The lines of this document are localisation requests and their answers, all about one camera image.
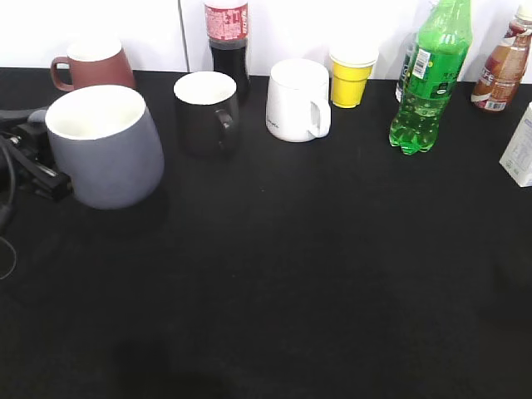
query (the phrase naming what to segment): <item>gray mug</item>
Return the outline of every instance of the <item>gray mug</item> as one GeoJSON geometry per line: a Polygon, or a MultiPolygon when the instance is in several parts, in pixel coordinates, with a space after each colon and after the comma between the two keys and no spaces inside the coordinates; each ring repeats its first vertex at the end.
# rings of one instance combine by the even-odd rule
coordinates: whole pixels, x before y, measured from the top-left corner
{"type": "Polygon", "coordinates": [[[55,101],[46,114],[57,167],[92,208],[133,205],[157,187],[165,160],[142,96],[124,86],[91,86],[55,101]]]}

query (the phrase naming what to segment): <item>mug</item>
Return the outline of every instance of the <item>mug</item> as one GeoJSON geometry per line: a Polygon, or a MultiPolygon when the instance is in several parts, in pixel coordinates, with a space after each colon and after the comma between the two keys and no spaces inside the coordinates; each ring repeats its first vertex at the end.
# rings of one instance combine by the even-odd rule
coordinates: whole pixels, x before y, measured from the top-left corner
{"type": "Polygon", "coordinates": [[[135,88],[135,78],[122,44],[114,38],[87,38],[72,43],[66,50],[68,57],[56,57],[50,73],[55,87],[72,91],[96,85],[121,85],[135,88]],[[58,64],[70,68],[72,84],[63,82],[57,72],[58,64]]]}
{"type": "Polygon", "coordinates": [[[174,85],[178,142],[191,155],[230,155],[239,143],[239,103],[234,80],[202,71],[174,85]]]}
{"type": "Polygon", "coordinates": [[[117,209],[147,197],[165,168],[155,124],[142,96],[124,86],[91,86],[56,100],[45,117],[57,167],[76,198],[117,209]]]}
{"type": "Polygon", "coordinates": [[[290,59],[272,68],[266,103],[266,126],[285,141],[324,137],[331,128],[329,73],[317,62],[290,59]]]}

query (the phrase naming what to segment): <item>white box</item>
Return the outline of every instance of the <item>white box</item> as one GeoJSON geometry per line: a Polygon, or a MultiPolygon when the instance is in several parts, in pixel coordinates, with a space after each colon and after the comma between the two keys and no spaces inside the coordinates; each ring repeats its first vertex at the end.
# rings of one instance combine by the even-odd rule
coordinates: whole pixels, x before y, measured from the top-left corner
{"type": "Polygon", "coordinates": [[[520,187],[532,185],[532,102],[500,158],[500,164],[520,187]]]}

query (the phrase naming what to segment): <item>bottle cap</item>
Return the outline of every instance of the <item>bottle cap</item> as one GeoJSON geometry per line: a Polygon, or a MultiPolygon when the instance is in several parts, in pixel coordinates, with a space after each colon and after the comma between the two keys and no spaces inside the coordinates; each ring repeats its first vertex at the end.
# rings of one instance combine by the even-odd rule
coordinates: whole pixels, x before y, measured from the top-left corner
{"type": "Polygon", "coordinates": [[[517,13],[515,16],[518,19],[523,19],[525,21],[531,21],[532,22],[532,3],[531,2],[524,2],[519,5],[519,8],[517,9],[517,13]]]}

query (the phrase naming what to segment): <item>bottle label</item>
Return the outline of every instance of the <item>bottle label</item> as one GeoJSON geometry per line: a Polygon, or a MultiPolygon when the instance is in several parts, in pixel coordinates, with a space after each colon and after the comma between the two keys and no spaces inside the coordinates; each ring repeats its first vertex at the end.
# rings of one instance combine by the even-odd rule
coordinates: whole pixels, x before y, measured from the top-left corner
{"type": "Polygon", "coordinates": [[[434,54],[417,46],[413,60],[408,91],[427,100],[439,100],[451,96],[466,53],[434,54]]]}
{"type": "Polygon", "coordinates": [[[211,39],[233,41],[248,36],[248,4],[237,8],[212,8],[205,5],[207,34],[211,39]]]}
{"type": "Polygon", "coordinates": [[[412,51],[406,50],[405,61],[402,63],[401,75],[399,76],[399,82],[397,88],[402,91],[405,88],[406,74],[410,66],[410,60],[412,59],[412,51]]]}
{"type": "Polygon", "coordinates": [[[503,111],[514,97],[529,60],[532,30],[511,22],[485,63],[471,101],[480,109],[503,111]]]}

